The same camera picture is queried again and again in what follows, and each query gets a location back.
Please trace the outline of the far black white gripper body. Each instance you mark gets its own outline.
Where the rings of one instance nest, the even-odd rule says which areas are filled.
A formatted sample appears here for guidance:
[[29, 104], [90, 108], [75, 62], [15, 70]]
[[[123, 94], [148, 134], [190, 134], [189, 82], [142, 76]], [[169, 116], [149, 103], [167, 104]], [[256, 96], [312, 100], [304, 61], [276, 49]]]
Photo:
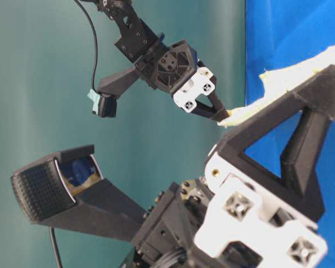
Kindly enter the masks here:
[[135, 63], [135, 67], [142, 80], [170, 94], [185, 112], [191, 113], [197, 106], [196, 101], [212, 106], [207, 96], [215, 91], [217, 79], [186, 41], [170, 47], [159, 42]]

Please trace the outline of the far black robot arm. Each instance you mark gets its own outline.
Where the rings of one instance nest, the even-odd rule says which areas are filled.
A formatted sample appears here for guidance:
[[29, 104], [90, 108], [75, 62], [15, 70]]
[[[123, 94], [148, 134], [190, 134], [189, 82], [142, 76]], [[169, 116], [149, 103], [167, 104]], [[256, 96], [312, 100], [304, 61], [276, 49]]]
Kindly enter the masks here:
[[141, 212], [128, 267], [316, 267], [328, 251], [315, 166], [335, 120], [335, 45], [261, 75], [264, 96], [227, 110], [214, 74], [185, 41], [165, 46], [131, 1], [96, 1], [121, 33], [116, 47], [133, 67], [102, 79], [88, 96], [93, 113], [114, 117], [137, 79], [178, 107], [232, 127], [210, 151], [204, 176], [173, 184]]

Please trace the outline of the near black white gripper body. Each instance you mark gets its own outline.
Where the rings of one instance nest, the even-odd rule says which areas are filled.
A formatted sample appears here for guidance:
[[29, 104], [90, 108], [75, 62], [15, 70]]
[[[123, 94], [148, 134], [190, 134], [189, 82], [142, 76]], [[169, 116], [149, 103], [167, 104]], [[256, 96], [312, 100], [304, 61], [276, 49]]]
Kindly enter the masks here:
[[229, 246], [240, 243], [261, 260], [259, 267], [316, 267], [328, 251], [317, 224], [211, 150], [205, 178], [213, 197], [202, 225], [193, 231], [181, 199], [162, 198], [132, 243], [147, 262], [161, 266], [161, 232], [170, 231], [190, 267], [227, 267]]

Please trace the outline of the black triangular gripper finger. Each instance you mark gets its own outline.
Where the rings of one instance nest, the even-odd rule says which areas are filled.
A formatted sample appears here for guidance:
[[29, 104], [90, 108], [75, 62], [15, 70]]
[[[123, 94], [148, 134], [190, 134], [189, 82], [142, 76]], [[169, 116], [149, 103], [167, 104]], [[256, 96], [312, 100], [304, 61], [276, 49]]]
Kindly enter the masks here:
[[[280, 155], [281, 175], [265, 169], [246, 149], [301, 112], [299, 123]], [[330, 65], [228, 132], [217, 154], [310, 220], [324, 214], [315, 172], [331, 121], [335, 118], [335, 65]]]
[[200, 101], [196, 101], [197, 106], [191, 111], [192, 114], [196, 114], [198, 116], [209, 118], [216, 122], [221, 122], [224, 119], [229, 117], [229, 114], [224, 107], [221, 100], [218, 98], [215, 91], [213, 91], [210, 95], [207, 96], [210, 103], [212, 104], [211, 107], [207, 106]]

